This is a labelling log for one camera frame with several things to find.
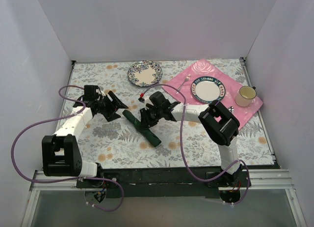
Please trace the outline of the dark green cloth napkin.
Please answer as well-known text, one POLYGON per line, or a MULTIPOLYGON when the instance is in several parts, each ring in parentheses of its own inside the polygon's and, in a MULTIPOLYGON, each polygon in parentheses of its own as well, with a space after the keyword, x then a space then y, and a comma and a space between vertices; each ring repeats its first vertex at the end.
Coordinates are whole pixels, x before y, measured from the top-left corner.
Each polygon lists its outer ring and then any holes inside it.
POLYGON ((123 116, 134 126, 137 132, 139 132, 153 147, 157 147, 161 144, 161 140, 150 131, 150 127, 145 119, 138 120, 130 111, 124 110, 123 116))

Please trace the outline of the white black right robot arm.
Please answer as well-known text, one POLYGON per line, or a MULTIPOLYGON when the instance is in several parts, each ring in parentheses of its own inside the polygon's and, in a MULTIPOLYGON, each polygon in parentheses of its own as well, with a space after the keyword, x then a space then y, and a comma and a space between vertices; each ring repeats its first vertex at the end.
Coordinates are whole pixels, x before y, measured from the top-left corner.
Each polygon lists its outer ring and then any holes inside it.
POLYGON ((142 93, 138 100, 145 104, 145 108, 140 110, 140 123, 143 128, 148 129, 157 125, 162 118, 180 122, 181 155, 192 177, 201 182, 220 181, 230 187, 239 182, 242 165, 238 159, 236 137, 240 123, 219 100, 214 100, 208 105, 188 105, 177 101, 170 103, 160 91, 146 99, 142 93), (188 166, 183 151, 184 121, 202 124, 210 139, 217 144, 221 158, 221 172, 217 175, 201 179, 188 166))

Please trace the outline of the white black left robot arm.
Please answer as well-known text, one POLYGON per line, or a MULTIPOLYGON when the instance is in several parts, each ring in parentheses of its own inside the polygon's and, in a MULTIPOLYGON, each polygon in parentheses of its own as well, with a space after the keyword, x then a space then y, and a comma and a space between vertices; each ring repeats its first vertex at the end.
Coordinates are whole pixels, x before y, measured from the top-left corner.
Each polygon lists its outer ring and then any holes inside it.
POLYGON ((75 100, 72 116, 53 135, 42 139, 43 171, 46 176, 87 177, 88 183, 98 188, 105 180, 100 165, 82 159, 78 139, 95 115, 101 114, 111 122, 121 117, 118 109, 128 106, 112 91, 104 94, 97 85, 85 85, 83 90, 75 100))

